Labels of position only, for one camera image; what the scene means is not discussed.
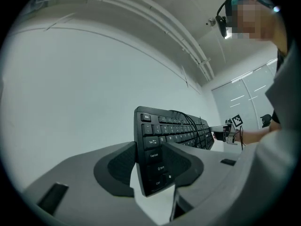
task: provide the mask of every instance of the person's arm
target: person's arm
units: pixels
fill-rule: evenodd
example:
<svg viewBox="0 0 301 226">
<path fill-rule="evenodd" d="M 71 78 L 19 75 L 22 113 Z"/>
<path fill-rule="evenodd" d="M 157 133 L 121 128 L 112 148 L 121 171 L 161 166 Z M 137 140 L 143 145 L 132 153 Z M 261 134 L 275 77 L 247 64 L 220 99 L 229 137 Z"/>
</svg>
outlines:
<svg viewBox="0 0 301 226">
<path fill-rule="evenodd" d="M 272 131 L 275 131 L 275 130 L 280 130 L 280 129 L 281 129 L 280 124 L 272 120 L 271 124 L 269 125 L 269 127 L 263 128 L 263 129 L 261 129 L 259 131 L 255 131 L 255 132 L 244 131 L 243 134 L 242 134 L 243 143 L 244 144 L 250 144 L 250 143 L 258 142 L 266 134 L 268 134 L 268 133 L 270 133 Z M 237 133 L 235 135 L 235 141 L 240 142 L 239 133 Z"/>
</svg>

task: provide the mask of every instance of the white wall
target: white wall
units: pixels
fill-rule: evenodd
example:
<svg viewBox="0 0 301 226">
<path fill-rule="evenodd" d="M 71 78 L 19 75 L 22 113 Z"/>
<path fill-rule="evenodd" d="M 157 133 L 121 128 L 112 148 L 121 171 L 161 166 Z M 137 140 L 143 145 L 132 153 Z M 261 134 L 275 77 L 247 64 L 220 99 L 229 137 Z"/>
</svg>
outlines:
<svg viewBox="0 0 301 226">
<path fill-rule="evenodd" d="M 252 71 L 265 63 L 267 63 L 269 60 L 274 59 L 277 57 L 277 48 L 273 44 L 270 44 L 265 49 L 261 50 L 260 52 L 250 55 L 248 58 L 246 58 L 243 61 L 240 61 L 238 64 L 233 65 L 229 67 L 228 69 L 224 70 L 220 74 L 216 75 L 216 77 L 204 85 L 202 87 L 203 95 L 206 98 L 207 105 L 209 108 L 212 108 L 213 111 L 217 111 L 217 106 L 212 94 L 212 90 L 222 86 L 228 82 L 230 82 L 232 79 L 248 72 Z M 211 123 L 210 125 L 223 125 L 225 124 L 224 121 L 221 121 L 220 115 L 218 113 L 211 115 Z M 240 152 L 241 148 L 240 145 L 229 145 L 223 142 L 215 142 L 216 146 L 219 147 L 227 147 L 228 152 Z"/>
<path fill-rule="evenodd" d="M 70 156 L 133 141 L 140 105 L 210 120 L 200 88 L 188 88 L 175 65 L 113 38 L 39 29 L 10 36 L 4 51 L 2 155 L 20 191 Z M 136 168 L 131 186 L 156 223 L 168 222 L 173 187 L 143 197 Z"/>
</svg>

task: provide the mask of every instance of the black keyboard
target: black keyboard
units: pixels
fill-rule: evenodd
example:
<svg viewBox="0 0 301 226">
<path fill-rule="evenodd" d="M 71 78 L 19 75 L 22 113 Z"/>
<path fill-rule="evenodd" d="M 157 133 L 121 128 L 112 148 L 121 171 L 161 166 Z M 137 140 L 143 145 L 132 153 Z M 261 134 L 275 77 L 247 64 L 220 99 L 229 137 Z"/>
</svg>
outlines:
<svg viewBox="0 0 301 226">
<path fill-rule="evenodd" d="M 197 133 L 185 116 L 166 110 L 140 106 L 134 112 L 134 134 L 137 144 L 137 170 L 142 193 L 145 196 L 171 186 L 173 175 L 166 171 L 161 145 L 165 142 L 210 150 L 214 138 L 207 122 L 189 115 L 195 122 Z"/>
</svg>

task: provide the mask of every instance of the person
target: person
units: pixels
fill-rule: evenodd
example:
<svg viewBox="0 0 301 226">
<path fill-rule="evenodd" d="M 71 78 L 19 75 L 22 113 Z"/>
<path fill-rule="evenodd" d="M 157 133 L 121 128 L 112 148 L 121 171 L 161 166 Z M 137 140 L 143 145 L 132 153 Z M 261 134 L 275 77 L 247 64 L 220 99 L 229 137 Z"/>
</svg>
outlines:
<svg viewBox="0 0 301 226">
<path fill-rule="evenodd" d="M 225 10 L 232 33 L 249 34 L 250 39 L 271 41 L 277 47 L 278 71 L 293 40 L 278 13 L 279 8 L 263 0 L 226 0 Z M 258 142 L 266 134 L 280 129 L 280 121 L 274 112 L 268 127 L 255 132 L 244 130 L 243 143 Z M 240 142 L 239 133 L 235 135 L 235 140 Z"/>
</svg>

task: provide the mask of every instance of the ceiling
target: ceiling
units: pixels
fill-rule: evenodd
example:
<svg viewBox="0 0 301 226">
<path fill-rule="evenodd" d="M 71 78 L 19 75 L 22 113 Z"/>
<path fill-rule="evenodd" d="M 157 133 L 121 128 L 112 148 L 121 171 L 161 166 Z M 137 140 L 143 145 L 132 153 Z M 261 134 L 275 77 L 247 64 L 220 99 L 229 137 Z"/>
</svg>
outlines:
<svg viewBox="0 0 301 226">
<path fill-rule="evenodd" d="M 217 25 L 206 25 L 225 0 L 153 0 L 177 18 L 198 42 L 215 75 L 269 46 L 269 42 L 224 39 Z"/>
</svg>

